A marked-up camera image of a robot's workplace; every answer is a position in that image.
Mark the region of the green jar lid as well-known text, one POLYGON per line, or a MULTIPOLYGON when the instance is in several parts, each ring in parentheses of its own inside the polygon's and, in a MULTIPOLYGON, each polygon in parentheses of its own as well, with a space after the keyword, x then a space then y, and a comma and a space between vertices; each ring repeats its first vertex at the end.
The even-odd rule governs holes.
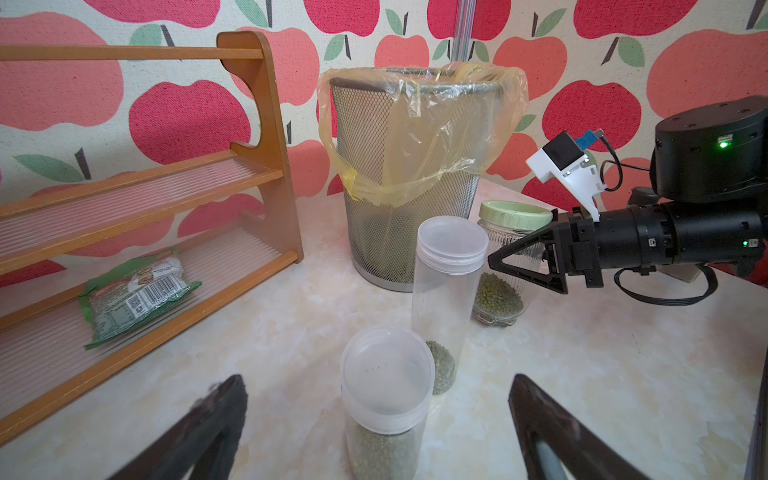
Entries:
POLYGON ((500 228, 533 232, 548 225, 553 214, 535 205, 491 200, 481 204, 479 219, 500 228))

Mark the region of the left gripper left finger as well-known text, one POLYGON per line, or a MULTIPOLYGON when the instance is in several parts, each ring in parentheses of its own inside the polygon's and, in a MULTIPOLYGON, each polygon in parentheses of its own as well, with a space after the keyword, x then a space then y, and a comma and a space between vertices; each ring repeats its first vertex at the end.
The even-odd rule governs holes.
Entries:
POLYGON ((227 479, 246 419, 248 395, 241 375, 214 385, 189 412, 114 479, 227 479))

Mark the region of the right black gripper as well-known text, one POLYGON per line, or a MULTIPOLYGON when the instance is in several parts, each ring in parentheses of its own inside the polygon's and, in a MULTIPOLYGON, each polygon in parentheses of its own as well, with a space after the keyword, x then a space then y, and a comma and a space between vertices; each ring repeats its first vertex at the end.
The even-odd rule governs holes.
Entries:
POLYGON ((552 225, 500 247, 488 266, 559 294, 568 293, 568 276, 582 276, 587 288, 604 286, 595 222, 584 207, 554 210, 552 225))

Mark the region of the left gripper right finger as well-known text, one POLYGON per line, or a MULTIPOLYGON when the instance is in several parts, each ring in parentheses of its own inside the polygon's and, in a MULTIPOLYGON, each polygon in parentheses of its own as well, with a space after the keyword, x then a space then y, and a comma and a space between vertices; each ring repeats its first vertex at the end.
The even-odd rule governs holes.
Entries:
POLYGON ((508 404, 528 478, 646 477, 528 376, 514 377, 508 404))

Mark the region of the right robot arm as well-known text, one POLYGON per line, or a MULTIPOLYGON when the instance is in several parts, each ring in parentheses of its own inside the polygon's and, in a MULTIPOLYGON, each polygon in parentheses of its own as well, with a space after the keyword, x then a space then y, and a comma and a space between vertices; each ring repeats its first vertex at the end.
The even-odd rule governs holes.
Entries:
POLYGON ((755 95, 674 114, 655 129, 649 177, 657 201, 600 212, 589 205, 603 183, 582 169, 599 139, 561 133, 530 157, 536 176, 558 180, 580 204, 490 254, 489 267, 566 293, 581 276, 590 288, 603 274, 648 275, 696 266, 714 292, 717 264, 751 275, 767 249, 767 100, 755 95))

